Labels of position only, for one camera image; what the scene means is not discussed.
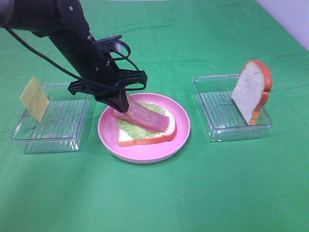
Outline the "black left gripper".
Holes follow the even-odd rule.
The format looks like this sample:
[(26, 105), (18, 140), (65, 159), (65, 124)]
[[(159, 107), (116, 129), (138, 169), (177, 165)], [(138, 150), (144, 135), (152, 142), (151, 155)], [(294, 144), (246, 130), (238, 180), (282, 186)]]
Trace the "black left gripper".
[(67, 36), (67, 60), (80, 76), (68, 90), (95, 96), (120, 113), (128, 111), (126, 91), (146, 88), (147, 75), (129, 59), (131, 50), (121, 35), (95, 40), (92, 35), (81, 39)]

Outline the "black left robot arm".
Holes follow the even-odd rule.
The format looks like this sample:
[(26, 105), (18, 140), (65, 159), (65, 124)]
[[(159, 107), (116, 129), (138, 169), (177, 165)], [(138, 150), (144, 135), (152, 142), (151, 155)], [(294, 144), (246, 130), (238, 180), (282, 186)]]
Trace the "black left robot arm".
[(93, 95), (118, 112), (127, 112), (133, 101), (127, 92), (146, 88), (147, 75), (135, 67), (120, 69), (120, 52), (127, 48), (121, 35), (96, 40), (90, 32), (78, 0), (3, 0), (0, 26), (15, 36), (16, 30), (48, 37), (76, 70), (68, 90)]

